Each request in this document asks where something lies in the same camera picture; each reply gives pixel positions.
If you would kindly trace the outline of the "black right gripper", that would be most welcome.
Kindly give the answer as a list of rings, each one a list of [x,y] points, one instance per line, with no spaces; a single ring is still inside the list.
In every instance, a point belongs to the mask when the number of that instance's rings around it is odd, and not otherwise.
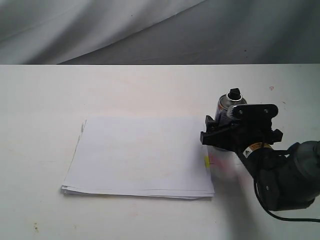
[[[200,142],[236,153],[243,160],[282,160],[284,153],[272,148],[281,142],[283,133],[272,129],[274,114],[233,120],[217,126],[206,116],[206,131],[200,133]]]

